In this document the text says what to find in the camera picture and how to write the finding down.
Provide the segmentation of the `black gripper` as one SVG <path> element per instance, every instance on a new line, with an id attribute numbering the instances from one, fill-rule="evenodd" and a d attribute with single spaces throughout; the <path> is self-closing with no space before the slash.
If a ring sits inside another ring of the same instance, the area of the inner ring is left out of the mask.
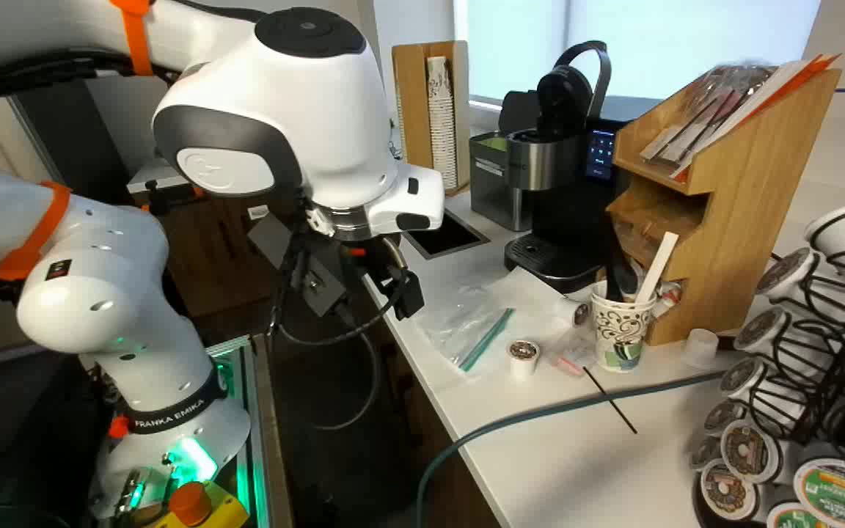
<path id="1" fill-rule="evenodd" d="M 378 288 L 399 319 L 422 308 L 419 279 L 397 235 L 342 242 L 267 213 L 249 228 L 249 241 L 317 317 L 342 308 L 361 288 L 361 279 Z"/>

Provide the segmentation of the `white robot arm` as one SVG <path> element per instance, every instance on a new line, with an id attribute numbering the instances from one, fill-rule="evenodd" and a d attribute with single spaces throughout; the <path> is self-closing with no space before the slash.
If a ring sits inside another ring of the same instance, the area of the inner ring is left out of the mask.
<path id="1" fill-rule="evenodd" d="M 208 194 L 292 196 L 309 228 L 342 242 L 444 223 L 444 176 L 392 152 L 375 56 L 334 11 L 0 0 L 0 69 L 50 52 L 114 52 L 135 74 L 170 69 L 152 138 Z M 157 218 L 0 172 L 0 282 L 20 288 L 20 332 L 94 361 L 130 423 L 98 455 L 101 521 L 141 506 L 151 477 L 214 477 L 249 438 L 249 413 L 163 292 L 166 262 Z"/>

